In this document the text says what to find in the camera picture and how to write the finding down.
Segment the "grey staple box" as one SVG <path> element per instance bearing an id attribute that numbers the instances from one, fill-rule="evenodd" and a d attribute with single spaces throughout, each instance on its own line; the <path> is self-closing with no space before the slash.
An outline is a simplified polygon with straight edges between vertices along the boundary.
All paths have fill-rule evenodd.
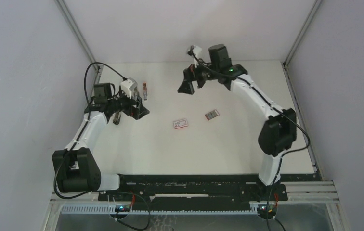
<path id="1" fill-rule="evenodd" d="M 207 121 L 210 121 L 216 117 L 218 117 L 220 113 L 215 109 L 205 114 L 205 118 Z"/>

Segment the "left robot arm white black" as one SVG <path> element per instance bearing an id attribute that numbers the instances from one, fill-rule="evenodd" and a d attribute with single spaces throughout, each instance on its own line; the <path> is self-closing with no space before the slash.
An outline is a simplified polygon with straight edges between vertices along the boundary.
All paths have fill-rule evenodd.
<path id="1" fill-rule="evenodd" d="M 73 140 L 52 155 L 53 187 L 61 198 L 64 193 L 110 191 L 112 197 L 121 201 L 128 196 L 128 187 L 120 183 L 118 174 L 103 174 L 92 153 L 101 132 L 115 114 L 124 113 L 138 120 L 149 114 L 149 110 L 143 106 L 138 84 L 131 78 L 120 83 L 118 94 L 112 92 L 111 83 L 96 84 L 93 88 L 94 95 L 88 101 Z"/>

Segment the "black and grey large stapler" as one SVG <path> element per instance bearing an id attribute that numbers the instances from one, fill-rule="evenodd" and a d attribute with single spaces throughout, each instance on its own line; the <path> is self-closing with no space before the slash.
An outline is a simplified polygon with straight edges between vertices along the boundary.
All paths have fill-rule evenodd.
<path id="1" fill-rule="evenodd" d="M 121 112 L 116 112 L 113 117 L 113 124 L 119 125 L 121 120 Z"/>

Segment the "red white staple box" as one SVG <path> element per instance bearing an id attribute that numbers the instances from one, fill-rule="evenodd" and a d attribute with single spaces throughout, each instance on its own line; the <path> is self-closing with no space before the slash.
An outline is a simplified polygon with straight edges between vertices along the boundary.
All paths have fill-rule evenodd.
<path id="1" fill-rule="evenodd" d="M 187 119 L 180 119 L 180 120 L 176 120 L 173 122 L 174 129 L 181 129 L 181 128 L 185 128 L 188 126 L 189 126 L 189 124 L 188 124 Z"/>

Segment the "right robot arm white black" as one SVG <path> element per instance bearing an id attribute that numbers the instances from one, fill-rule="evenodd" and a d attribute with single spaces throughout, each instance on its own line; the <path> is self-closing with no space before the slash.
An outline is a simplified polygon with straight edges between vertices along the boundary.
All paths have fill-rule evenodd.
<path id="1" fill-rule="evenodd" d="M 183 71 L 183 81 L 177 92 L 192 95 L 193 82 L 200 89 L 207 81 L 216 80 L 227 90 L 239 96 L 251 110 L 262 119 L 258 144 L 264 152 L 261 170 L 258 173 L 262 184 L 256 187 L 261 200 L 269 200 L 275 194 L 273 186 L 280 179 L 281 160 L 297 139 L 296 113 L 271 100 L 254 82 L 241 64 L 233 64 L 224 44 L 209 47 L 211 61 L 200 58 L 202 48 L 191 45 L 187 55 L 194 62 Z"/>

